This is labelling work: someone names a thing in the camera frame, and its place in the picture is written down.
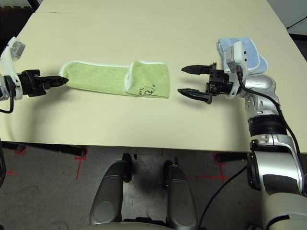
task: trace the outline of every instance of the gray floor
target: gray floor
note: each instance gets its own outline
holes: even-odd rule
[[[125,152],[138,154],[133,179],[124,185],[122,215],[130,219],[165,220],[167,194],[161,178],[166,160],[178,157],[199,215],[222,185],[221,173],[226,181],[245,165],[243,161],[218,165],[211,152],[191,150],[90,147],[85,160],[34,148],[25,154],[5,150],[8,173],[0,189],[0,223],[5,230],[72,230],[88,225],[102,176]],[[245,230],[250,222],[260,224],[259,203],[259,192],[248,186],[244,172],[215,199],[203,226]]]
[[[299,49],[301,51],[303,57],[305,60],[307,60],[307,41],[300,41],[300,40],[293,40]]]

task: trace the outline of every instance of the black caster wheel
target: black caster wheel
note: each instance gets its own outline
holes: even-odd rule
[[[132,179],[132,159],[129,153],[124,153],[122,160],[126,162],[125,164],[125,175],[124,182],[129,183]]]

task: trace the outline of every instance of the beige tabletop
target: beige tabletop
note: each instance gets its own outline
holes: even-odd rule
[[[266,0],[44,0],[18,38],[26,44],[16,71],[57,75],[71,60],[129,65],[168,65],[168,99],[139,98],[53,88],[16,101],[1,114],[5,141],[137,146],[194,150],[249,150],[244,100],[222,95],[207,105],[178,88],[204,90],[208,76],[187,65],[222,59],[220,37],[250,37],[267,59],[267,74],[302,152],[307,151],[307,63]],[[5,107],[8,102],[1,102]]]

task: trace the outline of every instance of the black cord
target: black cord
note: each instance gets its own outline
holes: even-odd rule
[[[261,97],[264,97],[266,99],[269,99],[276,107],[277,111],[278,111],[278,114],[279,114],[279,117],[281,118],[282,120],[282,123],[283,125],[286,127],[286,129],[289,131],[293,141],[294,141],[294,144],[295,144],[295,148],[296,148],[296,153],[297,153],[297,157],[298,157],[298,160],[300,161],[300,164],[301,164],[301,167],[303,167],[303,164],[302,164],[302,161],[301,161],[301,152],[299,150],[299,146],[298,146],[298,142],[297,142],[297,139],[293,133],[293,131],[291,130],[291,128],[289,127],[289,125],[287,124],[284,116],[283,116],[283,113],[282,113],[282,110],[280,109],[280,105],[278,102],[276,102],[273,98],[271,98],[270,96],[268,95],[265,95],[265,94],[262,94],[260,92],[257,92],[257,91],[253,91],[251,89],[248,89],[245,87],[245,85],[243,84],[242,82],[242,79],[243,79],[243,70],[242,70],[242,67],[241,66],[236,66],[236,74],[238,76],[238,81],[239,81],[239,84],[241,86],[241,88],[246,91],[246,92],[249,92],[249,93],[253,93],[255,95],[258,95],[258,96],[261,96]]]
[[[5,114],[10,114],[11,112],[13,112],[14,110],[14,95],[13,95],[13,90],[10,89],[10,110],[2,110],[0,109],[1,113],[5,113]]]
[[[4,153],[2,149],[2,142],[0,139],[0,188],[4,182],[5,174],[6,174],[6,167],[5,167]]]
[[[286,29],[290,29],[292,26],[300,23],[301,21],[305,20],[307,18],[307,16],[305,18],[303,18],[302,20],[299,20],[298,22],[294,23],[293,25],[288,26]]]
[[[202,224],[202,221],[203,221],[203,218],[205,217],[205,214],[208,210],[208,208],[210,207],[210,204],[212,203],[212,201],[214,200],[214,198],[220,193],[220,191],[226,187],[226,185],[228,185],[233,179],[235,179],[237,176],[239,176],[242,172],[244,172],[244,170],[246,169],[246,166],[243,167],[243,169],[241,169],[240,171],[238,171],[235,175],[233,175],[232,177],[230,177],[228,179],[228,181],[225,182],[225,184],[223,184],[217,191],[216,193],[211,197],[211,199],[209,200],[206,208],[204,209],[202,215],[201,215],[201,219],[200,219],[200,223],[198,224],[198,230],[201,229],[201,224]]]

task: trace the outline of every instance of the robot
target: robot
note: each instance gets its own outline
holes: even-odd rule
[[[24,47],[17,38],[12,38],[1,55],[5,76],[0,75],[0,100],[9,99],[11,107],[0,112],[11,113],[13,101],[22,99],[23,95],[45,95],[46,89],[68,81],[60,76],[40,77],[39,70],[25,70],[17,74],[12,61],[20,58]],[[264,74],[248,75],[248,60],[242,42],[227,49],[226,60],[231,70],[229,74],[216,69],[216,63],[184,67],[182,71],[190,74],[209,74],[209,82],[205,92],[194,89],[178,89],[178,92],[208,104],[219,94],[224,94],[229,100],[235,97],[245,99],[251,136],[251,152],[245,156],[248,183],[261,192],[263,229],[306,229],[307,199],[303,196],[304,175],[299,146],[280,109],[275,94],[276,83]],[[131,180],[131,164],[131,156],[124,154],[122,160],[107,170],[92,205],[90,226],[84,230],[201,228],[188,180],[183,171],[170,161],[164,165],[164,187],[168,190],[166,222],[149,218],[122,221],[123,183]]]

